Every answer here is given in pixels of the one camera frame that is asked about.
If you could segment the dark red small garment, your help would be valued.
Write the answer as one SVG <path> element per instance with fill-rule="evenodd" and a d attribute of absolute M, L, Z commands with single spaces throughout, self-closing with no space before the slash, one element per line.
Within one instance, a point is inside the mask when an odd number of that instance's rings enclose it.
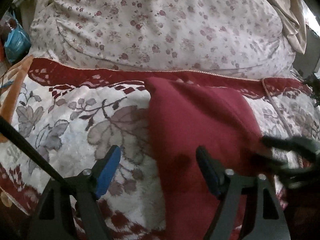
<path fill-rule="evenodd" d="M 200 87 L 152 77 L 145 87 L 149 134 L 165 199 L 166 238 L 202 239 L 218 200 L 209 192 L 196 162 L 196 149 L 235 172 L 253 176 L 249 158 L 261 130 L 245 98 L 226 87 Z"/>

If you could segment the red and white plush blanket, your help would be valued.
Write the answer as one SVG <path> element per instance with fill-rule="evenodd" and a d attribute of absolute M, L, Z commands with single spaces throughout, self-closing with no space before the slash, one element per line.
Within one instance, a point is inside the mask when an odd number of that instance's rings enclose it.
<path fill-rule="evenodd" d="M 147 79 L 237 90 L 261 135 L 319 139 L 319 108 L 294 79 L 250 80 L 196 71 L 75 69 L 33 59 L 12 126 L 64 177 L 92 167 L 112 145 L 119 168 L 98 205 L 114 239 L 167 239 L 165 199 L 149 134 Z"/>

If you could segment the orange cloth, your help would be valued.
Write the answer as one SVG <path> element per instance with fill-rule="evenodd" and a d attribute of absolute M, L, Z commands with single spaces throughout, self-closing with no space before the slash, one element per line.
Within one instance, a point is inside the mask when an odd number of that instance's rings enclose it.
<path fill-rule="evenodd" d="M 22 83 L 28 74 L 33 59 L 33 55 L 26 56 L 23 60 L 13 65 L 4 75 L 4 83 L 10 82 L 11 84 L 1 89 L 1 117 L 9 124 L 12 122 Z"/>

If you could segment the blue plastic bag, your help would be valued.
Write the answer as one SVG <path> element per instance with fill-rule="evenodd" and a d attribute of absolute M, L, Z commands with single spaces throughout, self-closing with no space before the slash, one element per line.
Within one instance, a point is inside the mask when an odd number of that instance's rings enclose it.
<path fill-rule="evenodd" d="M 3 20 L 4 52 L 9 63 L 14 64 L 29 53 L 31 41 L 14 13 L 6 12 Z"/>

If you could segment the white floral bed sheet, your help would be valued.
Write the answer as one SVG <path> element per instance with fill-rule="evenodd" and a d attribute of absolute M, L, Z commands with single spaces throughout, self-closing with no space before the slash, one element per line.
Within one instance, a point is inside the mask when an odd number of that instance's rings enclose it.
<path fill-rule="evenodd" d="M 31 50 L 75 68 L 290 77 L 295 52 L 267 0 L 46 0 Z"/>

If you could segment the beige curtain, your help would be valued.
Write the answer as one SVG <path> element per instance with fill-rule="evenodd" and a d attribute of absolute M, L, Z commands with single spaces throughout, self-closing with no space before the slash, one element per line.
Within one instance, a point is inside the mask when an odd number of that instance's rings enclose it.
<path fill-rule="evenodd" d="M 307 44 L 306 23 L 302 0 L 267 0 L 278 13 L 283 24 L 284 36 L 291 47 L 304 54 Z"/>

